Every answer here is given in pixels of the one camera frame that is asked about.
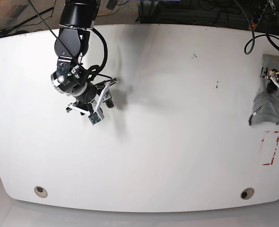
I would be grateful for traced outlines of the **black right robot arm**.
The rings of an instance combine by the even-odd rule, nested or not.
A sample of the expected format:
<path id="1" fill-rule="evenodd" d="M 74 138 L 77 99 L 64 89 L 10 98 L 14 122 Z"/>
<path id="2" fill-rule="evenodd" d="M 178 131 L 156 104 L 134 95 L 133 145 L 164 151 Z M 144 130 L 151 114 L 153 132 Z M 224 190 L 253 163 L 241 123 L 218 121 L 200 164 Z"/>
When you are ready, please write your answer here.
<path id="1" fill-rule="evenodd" d="M 106 102 L 108 108 L 113 108 L 109 91 L 115 79 L 107 77 L 106 81 L 93 84 L 93 80 L 104 69 L 108 59 L 108 48 L 104 37 L 94 28 L 98 15 L 100 1 L 98 0 L 67 0 L 60 18 L 59 35 L 56 37 L 54 50 L 58 56 L 57 69 L 51 75 L 54 88 L 69 96 L 76 102 L 66 110 L 74 109 L 95 122 L 102 119 L 100 105 Z M 90 34 L 97 35 L 103 44 L 104 57 L 100 65 L 85 69 L 81 63 L 88 51 Z"/>

